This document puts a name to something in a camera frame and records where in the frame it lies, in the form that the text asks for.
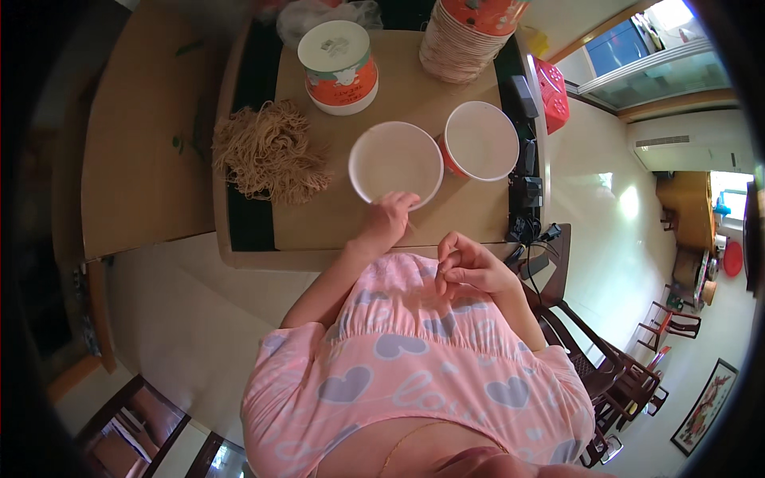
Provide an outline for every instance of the pink dress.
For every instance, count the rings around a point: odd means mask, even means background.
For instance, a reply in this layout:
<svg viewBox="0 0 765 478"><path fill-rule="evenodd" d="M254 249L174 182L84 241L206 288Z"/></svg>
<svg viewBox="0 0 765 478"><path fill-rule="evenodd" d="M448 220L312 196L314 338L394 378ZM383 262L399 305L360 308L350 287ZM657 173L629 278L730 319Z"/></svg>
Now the pink dress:
<svg viewBox="0 0 765 478"><path fill-rule="evenodd" d="M354 431L400 417L462 424L531 463L582 453L594 411L565 351L531 352L469 285L451 303L437 296L437 265L385 255L329 330L265 336L241 415L257 476L309 476Z"/></svg>

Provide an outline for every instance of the air conditioner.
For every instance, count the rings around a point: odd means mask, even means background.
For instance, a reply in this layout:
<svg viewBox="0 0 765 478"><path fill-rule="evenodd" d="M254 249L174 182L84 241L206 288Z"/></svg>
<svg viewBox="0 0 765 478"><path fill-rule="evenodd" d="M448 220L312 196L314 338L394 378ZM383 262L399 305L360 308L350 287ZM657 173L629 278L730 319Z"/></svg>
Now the air conditioner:
<svg viewBox="0 0 765 478"><path fill-rule="evenodd" d="M738 109L632 123L627 144L648 171L754 172L749 129Z"/></svg>

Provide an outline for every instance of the jute twine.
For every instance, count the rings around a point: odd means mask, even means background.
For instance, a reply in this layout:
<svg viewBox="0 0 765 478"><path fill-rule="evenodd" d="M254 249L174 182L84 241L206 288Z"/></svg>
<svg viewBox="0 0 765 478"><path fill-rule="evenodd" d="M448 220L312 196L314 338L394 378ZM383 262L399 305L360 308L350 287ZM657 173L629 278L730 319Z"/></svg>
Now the jute twine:
<svg viewBox="0 0 765 478"><path fill-rule="evenodd" d="M512 35L497 37L461 24L437 0L420 45L425 71L449 83L470 83L481 74Z"/></svg>
<svg viewBox="0 0 765 478"><path fill-rule="evenodd" d="M288 99L241 109L215 125L213 167L247 199L305 204L332 181L327 149L308 144L309 127Z"/></svg>

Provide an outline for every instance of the painting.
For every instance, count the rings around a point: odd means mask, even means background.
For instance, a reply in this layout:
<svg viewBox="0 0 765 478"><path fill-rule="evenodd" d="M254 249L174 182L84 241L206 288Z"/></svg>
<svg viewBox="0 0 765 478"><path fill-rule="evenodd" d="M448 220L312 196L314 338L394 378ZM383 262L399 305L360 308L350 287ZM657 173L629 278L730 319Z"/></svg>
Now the painting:
<svg viewBox="0 0 765 478"><path fill-rule="evenodd" d="M672 436L672 442L686 456L691 454L712 426L733 389L737 375L738 370L731 364L718 359L707 384L704 385L702 394Z"/></svg>

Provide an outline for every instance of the woman's right hand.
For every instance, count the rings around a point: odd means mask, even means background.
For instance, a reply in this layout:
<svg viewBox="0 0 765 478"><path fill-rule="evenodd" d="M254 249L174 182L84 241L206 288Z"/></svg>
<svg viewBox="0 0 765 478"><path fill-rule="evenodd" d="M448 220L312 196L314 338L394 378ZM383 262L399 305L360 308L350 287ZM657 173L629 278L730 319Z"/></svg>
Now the woman's right hand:
<svg viewBox="0 0 765 478"><path fill-rule="evenodd" d="M435 290L449 300L454 298L460 283L470 284L493 298L521 288L516 275L489 249L457 231L448 233L438 243L438 262Z"/></svg>

